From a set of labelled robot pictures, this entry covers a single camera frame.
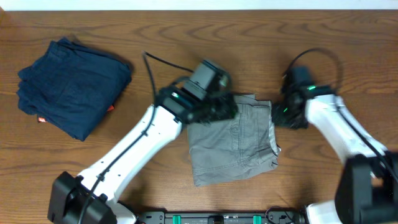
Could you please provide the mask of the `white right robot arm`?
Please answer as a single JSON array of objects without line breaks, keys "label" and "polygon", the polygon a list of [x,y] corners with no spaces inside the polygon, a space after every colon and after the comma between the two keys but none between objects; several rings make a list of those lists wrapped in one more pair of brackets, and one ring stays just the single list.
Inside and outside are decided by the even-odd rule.
[{"label": "white right robot arm", "polygon": [[375,140],[329,86],[283,87],[272,110],[275,125],[316,127],[343,171],[333,200],[306,207],[308,223],[397,222],[397,153]]}]

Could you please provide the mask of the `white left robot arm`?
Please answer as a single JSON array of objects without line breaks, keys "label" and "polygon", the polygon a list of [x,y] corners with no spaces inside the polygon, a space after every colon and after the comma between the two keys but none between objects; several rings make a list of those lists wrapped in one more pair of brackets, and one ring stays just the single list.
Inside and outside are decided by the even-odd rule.
[{"label": "white left robot arm", "polygon": [[238,107],[232,93],[202,99],[176,86],[162,88],[136,126],[104,157],[76,177],[53,182],[47,218],[52,223],[135,223],[119,198],[137,173],[190,123],[231,119]]}]

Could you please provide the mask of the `folded navy blue garment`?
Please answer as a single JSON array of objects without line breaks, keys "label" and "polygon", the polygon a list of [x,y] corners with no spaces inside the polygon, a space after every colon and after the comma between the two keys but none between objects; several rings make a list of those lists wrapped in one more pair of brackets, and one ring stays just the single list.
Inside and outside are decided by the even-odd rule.
[{"label": "folded navy blue garment", "polygon": [[19,71],[18,107],[84,141],[131,82],[129,64],[62,38]]}]

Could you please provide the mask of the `grey shorts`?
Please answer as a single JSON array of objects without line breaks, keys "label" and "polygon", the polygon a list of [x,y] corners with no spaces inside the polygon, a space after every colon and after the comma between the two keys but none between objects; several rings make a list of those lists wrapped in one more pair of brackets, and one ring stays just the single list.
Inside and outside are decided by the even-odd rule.
[{"label": "grey shorts", "polygon": [[193,183],[205,186],[249,179],[278,166],[281,148],[271,118],[272,102],[234,97],[233,119],[187,127]]}]

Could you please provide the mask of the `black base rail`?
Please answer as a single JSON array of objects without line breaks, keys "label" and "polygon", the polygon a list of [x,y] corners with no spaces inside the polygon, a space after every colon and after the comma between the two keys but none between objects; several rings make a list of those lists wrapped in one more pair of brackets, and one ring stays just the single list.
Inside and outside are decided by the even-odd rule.
[{"label": "black base rail", "polygon": [[260,212],[168,212],[146,211],[137,224],[307,224],[301,210],[273,206]]}]

